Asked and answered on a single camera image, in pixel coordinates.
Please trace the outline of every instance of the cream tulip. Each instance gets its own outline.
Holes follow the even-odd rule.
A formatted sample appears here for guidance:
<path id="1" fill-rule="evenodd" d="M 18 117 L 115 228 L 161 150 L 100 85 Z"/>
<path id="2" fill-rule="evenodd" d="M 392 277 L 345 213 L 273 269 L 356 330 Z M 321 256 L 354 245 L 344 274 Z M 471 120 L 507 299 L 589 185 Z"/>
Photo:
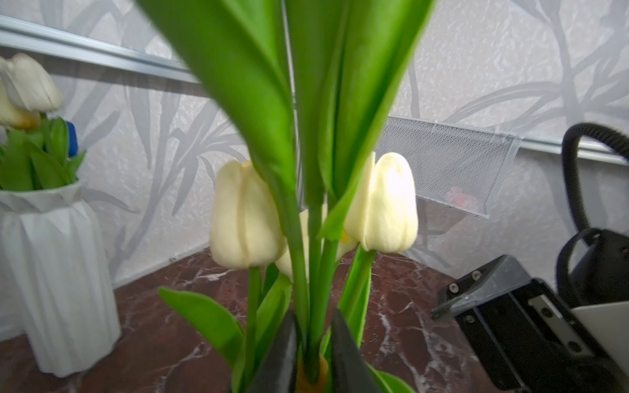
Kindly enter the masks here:
<path id="1" fill-rule="evenodd" d="M 270 190 L 251 162 L 230 161 L 218 171 L 209 232 L 212 258 L 226 268 L 275 262 L 286 249 Z"/>
<path id="2" fill-rule="evenodd" d="M 27 111 L 13 105 L 6 95 L 4 84 L 0 80 L 0 126 L 25 130 L 39 126 L 41 121 L 39 113 Z"/>
<path id="3" fill-rule="evenodd" d="M 365 250 L 397 253 L 417 237 L 413 172 L 406 159 L 387 153 L 367 158 L 363 178 L 345 219 L 345 230 Z"/>
<path id="4" fill-rule="evenodd" d="M 323 216 L 322 219 L 325 220 L 325 218 L 328 215 L 328 205 L 324 204 L 321 210 L 322 210 L 322 216 Z M 307 279 L 309 279 L 309 270 L 310 270 L 309 269 L 310 264 L 308 262 L 308 250 L 310 249 L 309 240 L 308 240 L 308 216 L 309 216 L 308 210 L 304 210 L 299 214 L 299 223 L 301 224 L 301 236 L 303 237 L 303 243 L 304 243 L 304 259 L 306 262 L 306 278 Z M 358 243 L 354 239 L 349 237 L 346 232 L 343 232 L 343 237 L 338 242 L 337 260 L 341 259 L 349 251 L 352 251 L 354 247 L 356 247 L 357 244 Z M 288 248 L 286 249 L 284 254 L 282 254 L 282 256 L 277 260 L 276 265 L 279 271 L 286 274 L 288 277 L 290 277 L 292 281 L 291 254 L 289 253 Z"/>
<path id="5" fill-rule="evenodd" d="M 18 53 L 11 60 L 0 57 L 0 78 L 7 96 L 19 108 L 50 112 L 64 104 L 64 98 L 48 72 L 28 55 Z"/>

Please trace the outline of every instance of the black device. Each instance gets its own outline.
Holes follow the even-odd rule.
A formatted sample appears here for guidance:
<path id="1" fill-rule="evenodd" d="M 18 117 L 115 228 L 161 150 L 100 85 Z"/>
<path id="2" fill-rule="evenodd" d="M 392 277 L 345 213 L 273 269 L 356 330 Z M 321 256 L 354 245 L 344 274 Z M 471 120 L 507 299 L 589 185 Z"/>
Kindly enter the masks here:
<path id="1" fill-rule="evenodd" d="M 629 238 L 591 228 L 585 213 L 577 168 L 582 136 L 597 139 L 629 161 L 629 138 L 617 131 L 581 123 L 566 132 L 562 167 L 578 234 L 557 259 L 559 295 L 544 281 L 531 278 L 515 258 L 503 255 L 443 288 L 433 310 L 435 319 L 456 319 L 500 390 L 629 392 L 626 367 L 620 367 L 608 353 L 614 348 L 608 345 L 606 350 L 571 311 L 629 301 Z M 570 257 L 579 241 L 586 244 L 587 252 L 569 272 Z M 617 309 L 629 312 L 627 307 L 609 310 Z M 618 340 L 626 342 L 627 335 L 629 326 Z"/>

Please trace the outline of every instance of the wallpaper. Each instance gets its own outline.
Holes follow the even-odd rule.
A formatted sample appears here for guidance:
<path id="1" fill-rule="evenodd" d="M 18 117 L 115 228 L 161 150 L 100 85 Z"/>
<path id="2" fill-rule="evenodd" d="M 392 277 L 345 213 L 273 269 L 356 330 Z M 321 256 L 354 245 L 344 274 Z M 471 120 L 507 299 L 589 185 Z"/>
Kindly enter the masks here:
<path id="1" fill-rule="evenodd" d="M 628 0 L 441 0 L 392 114 L 526 135 L 629 130 Z M 131 0 L 3 0 L 0 13 L 175 58 Z M 11 55 L 5 50 L 3 56 Z M 215 171 L 247 150 L 199 86 L 38 57 L 88 149 L 79 172 L 120 285 L 208 240 Z M 629 231 L 629 167 L 581 161 L 591 220 Z M 556 155 L 521 150 L 489 220 L 418 200 L 407 254 L 458 277 L 510 253 L 553 282 L 574 229 Z M 0 337 L 16 321 L 0 280 Z"/>

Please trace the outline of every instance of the white vase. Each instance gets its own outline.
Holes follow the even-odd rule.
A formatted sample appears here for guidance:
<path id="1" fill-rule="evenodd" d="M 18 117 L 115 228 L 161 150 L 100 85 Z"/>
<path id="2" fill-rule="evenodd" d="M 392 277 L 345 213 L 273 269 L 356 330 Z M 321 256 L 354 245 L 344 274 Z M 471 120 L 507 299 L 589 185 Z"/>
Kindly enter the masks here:
<path id="1" fill-rule="evenodd" d="M 0 191 L 0 258 L 42 372 L 64 377 L 111 352 L 120 322 L 101 231 L 80 184 Z"/>

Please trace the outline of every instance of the red marble countertop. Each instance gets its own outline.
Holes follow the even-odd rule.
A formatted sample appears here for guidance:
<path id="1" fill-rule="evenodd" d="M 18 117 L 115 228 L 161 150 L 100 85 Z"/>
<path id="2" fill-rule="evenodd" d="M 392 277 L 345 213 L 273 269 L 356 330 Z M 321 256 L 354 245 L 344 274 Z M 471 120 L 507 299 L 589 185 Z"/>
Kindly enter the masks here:
<path id="1" fill-rule="evenodd" d="M 338 301 L 352 255 L 337 270 Z M 375 368 L 419 393 L 497 392 L 454 321 L 432 321 L 437 291 L 451 277 L 400 255 L 378 255 L 362 344 Z M 185 319 L 159 298 L 161 285 L 216 299 L 244 324 L 247 274 L 199 252 L 116 290 L 122 337 L 92 369 L 58 379 L 38 371 L 26 336 L 0 343 L 2 393 L 225 392 L 230 369 Z"/>

